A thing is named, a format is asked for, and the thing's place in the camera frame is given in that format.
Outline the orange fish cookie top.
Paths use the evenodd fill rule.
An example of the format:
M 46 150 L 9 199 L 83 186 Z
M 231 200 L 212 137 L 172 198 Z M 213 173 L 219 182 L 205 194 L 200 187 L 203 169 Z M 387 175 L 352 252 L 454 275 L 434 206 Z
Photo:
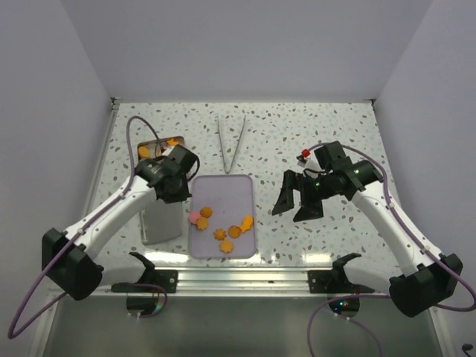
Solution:
M 180 142 L 175 140 L 174 138 L 171 138 L 167 141 L 167 146 L 169 146 L 169 147 L 174 147 L 174 146 L 179 145 L 179 144 L 180 144 Z

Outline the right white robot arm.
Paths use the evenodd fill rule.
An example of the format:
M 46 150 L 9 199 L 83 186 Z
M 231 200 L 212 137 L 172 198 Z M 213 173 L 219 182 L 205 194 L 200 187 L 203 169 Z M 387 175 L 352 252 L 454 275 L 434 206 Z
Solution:
M 414 317 L 454 294 L 463 263 L 456 254 L 444 254 L 412 223 L 390 194 L 381 164 L 363 152 L 360 161 L 352 161 L 345 153 L 348 148 L 334 141 L 305 149 L 297 157 L 302 172 L 284 172 L 271 213 L 276 216 L 291 210 L 298 192 L 294 222 L 320 219 L 324 200 L 343 196 L 378 231 L 399 272 L 388 277 L 361 261 L 359 253 L 347 254 L 333 262 L 322 283 L 325 292 L 348 292 L 364 286 L 387 295 L 400 312 Z

